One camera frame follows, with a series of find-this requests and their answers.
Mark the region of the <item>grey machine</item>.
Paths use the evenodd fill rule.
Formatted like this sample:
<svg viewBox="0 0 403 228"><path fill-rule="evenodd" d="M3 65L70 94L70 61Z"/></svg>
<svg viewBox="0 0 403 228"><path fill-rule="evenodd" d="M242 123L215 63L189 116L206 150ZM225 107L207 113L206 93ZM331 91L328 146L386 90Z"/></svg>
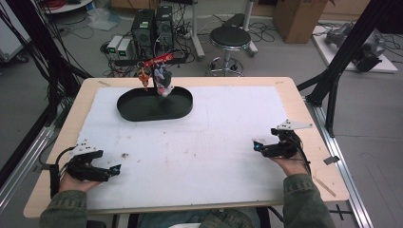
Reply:
<svg viewBox="0 0 403 228"><path fill-rule="evenodd" d="M328 45L335 44L337 48L340 48L353 27L353 23L345 23L341 28L329 31L326 35L325 43ZM378 38L375 33L372 32L353 57L352 63L360 72L370 71L377 64L382 62L379 56L385 49L385 40Z"/></svg>

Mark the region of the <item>person's right hand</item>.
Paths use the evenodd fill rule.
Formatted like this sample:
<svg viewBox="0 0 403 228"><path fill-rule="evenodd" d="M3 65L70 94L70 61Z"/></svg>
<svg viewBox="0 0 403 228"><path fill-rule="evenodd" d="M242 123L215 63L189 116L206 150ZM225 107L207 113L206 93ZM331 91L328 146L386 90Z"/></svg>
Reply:
<svg viewBox="0 0 403 228"><path fill-rule="evenodd" d="M291 158L275 157L272 161L279 165L287 177L297 174L307 174L308 171L299 153Z"/></svg>

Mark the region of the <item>white power supply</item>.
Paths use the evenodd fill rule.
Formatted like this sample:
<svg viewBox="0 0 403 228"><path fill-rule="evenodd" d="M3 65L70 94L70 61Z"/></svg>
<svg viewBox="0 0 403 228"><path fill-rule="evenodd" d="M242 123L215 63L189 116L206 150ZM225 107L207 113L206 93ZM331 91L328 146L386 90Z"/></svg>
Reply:
<svg viewBox="0 0 403 228"><path fill-rule="evenodd" d="M120 45L117 48L118 56L120 60L132 60L134 56L131 40L123 38Z"/></svg>
<svg viewBox="0 0 403 228"><path fill-rule="evenodd" d="M109 54L117 53L117 48L119 47L122 39L123 39L122 35L115 35L112 38L112 40L109 42L109 44L106 47Z"/></svg>

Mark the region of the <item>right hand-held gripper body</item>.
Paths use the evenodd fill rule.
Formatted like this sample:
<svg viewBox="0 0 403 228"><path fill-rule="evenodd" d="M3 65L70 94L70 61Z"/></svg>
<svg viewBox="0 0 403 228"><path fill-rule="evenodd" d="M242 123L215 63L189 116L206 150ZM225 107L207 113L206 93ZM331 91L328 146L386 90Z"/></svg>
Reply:
<svg viewBox="0 0 403 228"><path fill-rule="evenodd" d="M261 154L266 158L283 156L286 159L293 157L302 150L302 140L297 135L297 129L311 128L311 123L300 123L286 120L271 129L271 134L278 137L278 143L261 146Z"/></svg>

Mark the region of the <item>aluminium rail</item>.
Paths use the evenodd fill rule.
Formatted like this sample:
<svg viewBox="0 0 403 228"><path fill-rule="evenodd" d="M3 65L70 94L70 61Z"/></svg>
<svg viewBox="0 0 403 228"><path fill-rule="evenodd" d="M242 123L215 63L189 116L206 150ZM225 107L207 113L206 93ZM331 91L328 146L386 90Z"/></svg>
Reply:
<svg viewBox="0 0 403 228"><path fill-rule="evenodd" d="M351 172L345 162L344 156L341 149L336 141L335 137L332 137L329 131L325 127L326 115L323 108L320 106L314 106L303 99L306 104L314 122L316 123L317 129L324 140L332 157L338 157L339 161L336 162L336 167L343 178L344 184L349 192L348 205L350 207L350 212L355 218L355 223L358 228L374 228L367 209L361 199L359 192L355 186L355 182Z"/></svg>
<svg viewBox="0 0 403 228"><path fill-rule="evenodd" d="M54 133L54 126L45 126L28 144L28 148L24 149L24 155L0 188L0 215L5 211L10 200L20 187L27 174L36 163L40 153L45 149L47 143Z"/></svg>

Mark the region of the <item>white floor board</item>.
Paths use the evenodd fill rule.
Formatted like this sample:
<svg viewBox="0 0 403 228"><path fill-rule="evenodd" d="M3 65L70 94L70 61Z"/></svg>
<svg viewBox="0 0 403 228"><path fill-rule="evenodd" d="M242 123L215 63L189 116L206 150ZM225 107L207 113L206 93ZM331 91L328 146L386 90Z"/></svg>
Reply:
<svg viewBox="0 0 403 228"><path fill-rule="evenodd" d="M325 42L326 35L326 28L324 28L323 26L316 26L312 34L312 40L319 50L324 62L328 66L334 59L338 48L334 44L327 44ZM381 54L379 56L379 59L381 60L381 62L374 66L371 69L371 72L396 73L398 71L395 65L384 54Z"/></svg>

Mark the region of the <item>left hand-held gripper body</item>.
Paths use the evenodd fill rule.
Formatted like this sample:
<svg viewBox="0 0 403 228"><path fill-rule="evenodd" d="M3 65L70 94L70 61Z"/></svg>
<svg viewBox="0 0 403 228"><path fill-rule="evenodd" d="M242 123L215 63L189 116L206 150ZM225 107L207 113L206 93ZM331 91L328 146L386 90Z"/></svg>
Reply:
<svg viewBox="0 0 403 228"><path fill-rule="evenodd" d="M67 173L79 181L108 181L109 170L92 165L92 161L100 159L103 153L103 150L98 150L87 139L78 142L69 153Z"/></svg>

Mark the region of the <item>cardboard box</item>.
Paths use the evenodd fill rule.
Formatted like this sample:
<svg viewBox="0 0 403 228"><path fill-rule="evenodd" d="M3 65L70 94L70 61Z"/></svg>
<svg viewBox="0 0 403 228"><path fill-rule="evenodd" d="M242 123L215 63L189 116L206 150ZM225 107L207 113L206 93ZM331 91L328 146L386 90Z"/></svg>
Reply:
<svg viewBox="0 0 403 228"><path fill-rule="evenodd" d="M328 0L278 0L273 24L286 44L306 44Z"/></svg>

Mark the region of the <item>white round table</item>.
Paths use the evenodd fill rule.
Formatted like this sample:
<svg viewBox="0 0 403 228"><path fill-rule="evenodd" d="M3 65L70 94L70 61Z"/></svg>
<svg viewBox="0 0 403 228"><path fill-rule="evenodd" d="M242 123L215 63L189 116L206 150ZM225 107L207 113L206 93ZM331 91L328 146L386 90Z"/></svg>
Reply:
<svg viewBox="0 0 403 228"><path fill-rule="evenodd" d="M95 8L93 0L43 0L41 8L46 14L55 14L86 8Z"/></svg>

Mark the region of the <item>person's left hand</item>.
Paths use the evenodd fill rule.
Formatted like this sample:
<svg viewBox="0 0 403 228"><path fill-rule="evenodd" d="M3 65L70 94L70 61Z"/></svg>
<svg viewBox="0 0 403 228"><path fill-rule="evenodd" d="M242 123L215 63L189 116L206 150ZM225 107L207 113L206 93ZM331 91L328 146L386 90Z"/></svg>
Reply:
<svg viewBox="0 0 403 228"><path fill-rule="evenodd" d="M82 191L82 192L87 192L93 187L99 185L100 183L98 181L82 181L82 180L76 180L69 173L65 173L64 176L60 180L60 192L64 191L72 191L72 190L77 190L77 191Z"/></svg>

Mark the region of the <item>black round stool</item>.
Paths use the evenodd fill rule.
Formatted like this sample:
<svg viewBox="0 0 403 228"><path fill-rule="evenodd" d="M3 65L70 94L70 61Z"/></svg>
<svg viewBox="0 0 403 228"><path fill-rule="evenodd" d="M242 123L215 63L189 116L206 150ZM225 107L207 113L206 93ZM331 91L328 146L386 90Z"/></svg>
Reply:
<svg viewBox="0 0 403 228"><path fill-rule="evenodd" d="M208 65L207 73L216 76L221 72L228 74L243 75L244 67L240 61L231 56L231 51L246 50L251 44L250 34L242 28L221 26L214 28L209 35L210 43L224 51L222 57L214 58Z"/></svg>

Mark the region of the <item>thin wooden stick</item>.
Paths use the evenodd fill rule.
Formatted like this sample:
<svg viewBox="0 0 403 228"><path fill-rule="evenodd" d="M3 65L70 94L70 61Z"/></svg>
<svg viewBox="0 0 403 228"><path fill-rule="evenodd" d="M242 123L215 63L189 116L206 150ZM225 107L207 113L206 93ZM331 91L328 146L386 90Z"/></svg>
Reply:
<svg viewBox="0 0 403 228"><path fill-rule="evenodd" d="M329 187L327 186L322 180L318 179L316 176L313 176L313 179L321 186L323 187L330 195L333 197L336 197L336 193Z"/></svg>

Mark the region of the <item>black metal frame post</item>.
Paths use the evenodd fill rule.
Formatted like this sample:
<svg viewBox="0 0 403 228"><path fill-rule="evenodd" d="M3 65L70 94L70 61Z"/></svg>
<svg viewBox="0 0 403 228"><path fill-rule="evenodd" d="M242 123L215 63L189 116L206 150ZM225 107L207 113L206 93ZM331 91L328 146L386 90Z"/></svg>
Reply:
<svg viewBox="0 0 403 228"><path fill-rule="evenodd" d="M46 125L57 119L59 105L69 107L75 100L83 80L91 78L81 66L77 67L68 59L67 51L58 32L55 36L66 55L56 46L51 33L55 24L47 24L41 11L33 0L5 0L10 10L22 25L30 38L30 42L13 25L0 3L0 18L27 50L37 66L40 74L48 82L48 106L46 108Z"/></svg>
<svg viewBox="0 0 403 228"><path fill-rule="evenodd" d="M328 97L325 129L332 138L335 136L334 118L339 79L377 24L397 2L398 0L371 0L331 63L316 77L297 86L298 91L315 86L314 90L305 97L306 101L313 106L322 106L323 99Z"/></svg>

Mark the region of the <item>dark green white plush keychain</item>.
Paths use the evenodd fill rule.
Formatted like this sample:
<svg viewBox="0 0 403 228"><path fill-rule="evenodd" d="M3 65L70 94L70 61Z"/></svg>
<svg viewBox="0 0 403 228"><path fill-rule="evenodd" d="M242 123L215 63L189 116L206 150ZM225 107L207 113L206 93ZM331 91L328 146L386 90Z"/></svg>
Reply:
<svg viewBox="0 0 403 228"><path fill-rule="evenodd" d="M154 82L157 86L157 92L163 97L167 97L174 88L172 85L172 73L165 68L164 64L156 65Z"/></svg>

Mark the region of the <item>red strap keychain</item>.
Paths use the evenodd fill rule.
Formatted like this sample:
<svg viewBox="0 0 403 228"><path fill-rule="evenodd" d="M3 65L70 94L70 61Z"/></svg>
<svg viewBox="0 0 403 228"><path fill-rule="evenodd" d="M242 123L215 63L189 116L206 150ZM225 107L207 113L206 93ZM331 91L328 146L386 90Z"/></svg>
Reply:
<svg viewBox="0 0 403 228"><path fill-rule="evenodd" d="M148 81L150 79L150 76L145 72L145 69L147 67L153 67L154 65L159 64L159 63L165 63L172 59L173 59L173 54L166 53L164 55L155 57L155 58L147 60L145 62L140 61L137 63L137 68L139 70L137 73L137 76L138 76L139 80L142 82L145 91L148 90Z"/></svg>

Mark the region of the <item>clear plastic bag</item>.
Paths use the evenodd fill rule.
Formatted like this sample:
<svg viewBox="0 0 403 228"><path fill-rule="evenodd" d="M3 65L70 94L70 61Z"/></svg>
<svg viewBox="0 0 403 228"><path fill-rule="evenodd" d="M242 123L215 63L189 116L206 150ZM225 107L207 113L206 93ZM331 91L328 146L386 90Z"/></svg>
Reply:
<svg viewBox="0 0 403 228"><path fill-rule="evenodd" d="M110 31L121 22L121 18L109 9L91 9L87 12L87 18L92 29L103 31Z"/></svg>

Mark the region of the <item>black computer tower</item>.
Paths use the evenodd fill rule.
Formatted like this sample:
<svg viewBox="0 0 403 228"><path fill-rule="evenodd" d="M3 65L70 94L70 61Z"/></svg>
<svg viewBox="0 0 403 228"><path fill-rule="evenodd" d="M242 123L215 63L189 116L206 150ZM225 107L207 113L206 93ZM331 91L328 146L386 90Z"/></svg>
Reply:
<svg viewBox="0 0 403 228"><path fill-rule="evenodd" d="M155 14L153 9L138 9L131 27L134 46L139 59L153 56L155 42Z"/></svg>
<svg viewBox="0 0 403 228"><path fill-rule="evenodd" d="M170 50L174 47L172 13L171 6L159 6L156 10L159 50L162 51Z"/></svg>

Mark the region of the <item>black rack with tray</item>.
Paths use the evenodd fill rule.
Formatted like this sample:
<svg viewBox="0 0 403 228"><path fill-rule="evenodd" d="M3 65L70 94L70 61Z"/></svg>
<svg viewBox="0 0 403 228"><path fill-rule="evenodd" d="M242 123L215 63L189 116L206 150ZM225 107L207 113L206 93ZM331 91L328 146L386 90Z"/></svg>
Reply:
<svg viewBox="0 0 403 228"><path fill-rule="evenodd" d="M130 122L174 120L186 116L192 110L193 96L186 88L174 86L167 97L157 92L154 82L155 67L156 65L145 69L150 76L147 91L144 87L133 88L118 99L117 108L125 120Z"/></svg>

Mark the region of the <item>white table mat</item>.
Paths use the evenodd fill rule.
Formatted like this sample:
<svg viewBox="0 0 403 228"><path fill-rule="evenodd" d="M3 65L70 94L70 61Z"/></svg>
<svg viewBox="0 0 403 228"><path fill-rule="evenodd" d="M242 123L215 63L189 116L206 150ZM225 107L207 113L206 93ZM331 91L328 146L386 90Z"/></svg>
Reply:
<svg viewBox="0 0 403 228"><path fill-rule="evenodd" d="M193 108L176 120L129 122L122 87L101 88L79 135L103 150L93 165L121 173L87 195L92 211L280 202L283 171L253 143L277 143L287 120L273 86L193 86Z"/></svg>

